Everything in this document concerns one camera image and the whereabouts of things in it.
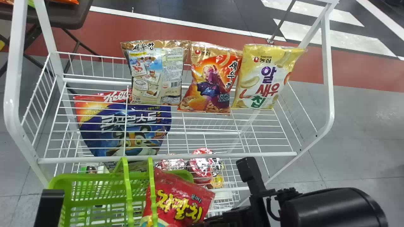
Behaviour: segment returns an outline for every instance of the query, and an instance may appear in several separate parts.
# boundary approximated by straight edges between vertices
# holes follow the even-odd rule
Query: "nutrition label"
[[[164,48],[161,54],[163,82],[179,80],[183,70],[183,49],[181,47]]]

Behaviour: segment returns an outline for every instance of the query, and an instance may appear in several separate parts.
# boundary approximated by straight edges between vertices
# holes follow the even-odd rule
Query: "black device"
[[[242,158],[236,164],[250,189],[250,206],[233,208],[194,227],[269,227],[268,215],[280,221],[281,227],[388,226],[380,206],[359,189],[331,188],[305,194],[295,188],[267,190],[255,158]],[[279,217],[271,211],[272,196],[279,203]]]

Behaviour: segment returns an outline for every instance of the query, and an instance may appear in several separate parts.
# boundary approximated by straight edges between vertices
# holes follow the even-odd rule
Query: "black cylinder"
[[[380,206],[356,188],[325,189],[285,202],[281,227],[387,227]]]

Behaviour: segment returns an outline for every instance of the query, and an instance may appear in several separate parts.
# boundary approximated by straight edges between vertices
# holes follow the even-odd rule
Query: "white floor stripe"
[[[292,0],[261,0],[261,1],[266,7],[286,11]],[[322,6],[296,1],[290,11],[293,13],[318,17],[323,8],[324,7]],[[330,20],[363,27],[363,24],[360,23],[359,20],[357,20],[350,12],[345,12],[338,9],[334,9],[330,13]]]
[[[97,6],[91,6],[90,11],[119,15],[119,16],[124,16],[124,17],[133,17],[133,18],[144,19],[144,20],[149,20],[149,21],[159,21],[159,22],[163,22],[163,23],[183,25],[183,26],[187,26],[187,27],[196,27],[196,28],[208,29],[208,30],[213,30],[213,31],[218,31],[218,32],[227,32],[227,33],[232,33],[232,34],[237,34],[237,35],[253,36],[253,37],[259,37],[259,38],[270,38],[271,37],[271,35],[268,35],[268,34],[242,31],[242,30],[212,26],[212,25],[205,25],[205,24],[188,22],[188,21],[180,21],[180,20],[174,20],[174,19],[169,19],[169,18],[164,18],[164,17],[150,16],[150,15],[145,15],[145,14],[140,14],[140,13],[131,13],[131,12],[120,11],[120,10],[109,9],[109,8],[102,8],[102,7],[97,7]],[[280,37],[280,36],[275,36],[275,40],[284,41],[284,42],[286,41],[285,38]]]
[[[280,20],[274,19],[274,21],[278,24]],[[308,25],[285,21],[280,30],[286,39],[301,41],[310,27],[311,26]],[[315,34],[311,43],[321,44],[320,32],[321,30]],[[377,38],[334,30],[331,30],[330,36],[331,45],[334,47],[396,57],[396,55]]]
[[[356,0],[404,41],[404,28],[368,0]]]

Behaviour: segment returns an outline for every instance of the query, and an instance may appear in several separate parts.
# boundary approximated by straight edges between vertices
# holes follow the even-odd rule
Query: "small yellow item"
[[[212,179],[210,180],[209,184],[207,185],[207,187],[209,189],[214,189],[214,188],[221,188],[223,187],[223,182],[224,182],[224,178],[222,175],[218,174],[215,177],[212,177]]]
[[[4,45],[5,45],[4,42],[3,42],[3,41],[0,41],[0,50],[3,49]]]

